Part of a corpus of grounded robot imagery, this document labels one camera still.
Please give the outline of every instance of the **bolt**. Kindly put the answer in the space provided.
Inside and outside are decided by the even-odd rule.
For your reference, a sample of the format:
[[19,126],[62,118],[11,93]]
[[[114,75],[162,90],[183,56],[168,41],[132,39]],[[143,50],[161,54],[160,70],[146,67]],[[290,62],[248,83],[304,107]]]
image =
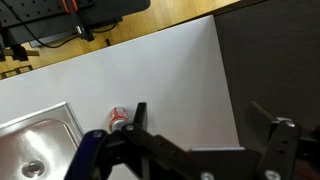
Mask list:
[[214,176],[209,172],[201,173],[201,180],[214,180]]
[[134,129],[134,126],[132,124],[126,125],[126,130],[127,131],[132,131]]
[[102,131],[94,131],[94,132],[93,132],[93,137],[94,137],[94,138],[99,138],[99,137],[102,136],[102,134],[103,134]]
[[286,124],[288,126],[290,126],[290,127],[294,127],[295,126],[295,124],[293,122],[291,122],[291,121],[287,121]]
[[267,170],[265,176],[268,180],[281,180],[279,173],[273,170]]

